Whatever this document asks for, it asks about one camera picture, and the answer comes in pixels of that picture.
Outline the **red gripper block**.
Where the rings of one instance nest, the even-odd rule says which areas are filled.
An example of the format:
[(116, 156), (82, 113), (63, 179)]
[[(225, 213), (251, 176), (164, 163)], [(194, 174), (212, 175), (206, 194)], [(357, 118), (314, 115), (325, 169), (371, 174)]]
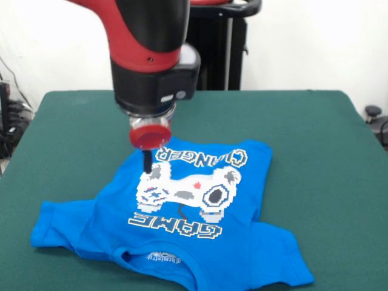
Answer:
[(160, 115), (129, 116), (129, 140), (137, 149), (142, 150), (144, 172), (152, 172), (152, 151), (166, 145), (171, 137), (171, 122), (176, 109), (173, 104)]

